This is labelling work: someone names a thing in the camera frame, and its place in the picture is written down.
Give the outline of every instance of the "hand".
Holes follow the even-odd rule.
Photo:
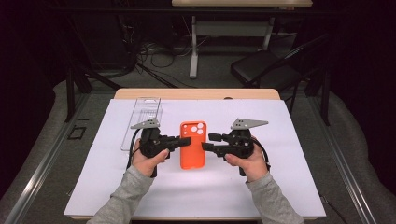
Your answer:
[[[134,144],[134,151],[140,147],[140,139],[137,139]],[[142,152],[137,150],[132,157],[132,165],[143,175],[150,177],[154,171],[154,167],[160,162],[165,162],[166,157],[169,154],[168,149],[162,150],[157,156],[153,158],[145,157]]]
[[[233,154],[226,154],[225,159],[231,166],[241,167],[247,175],[248,182],[258,180],[268,173],[262,150],[256,144],[254,144],[253,154],[247,159],[241,159]]]

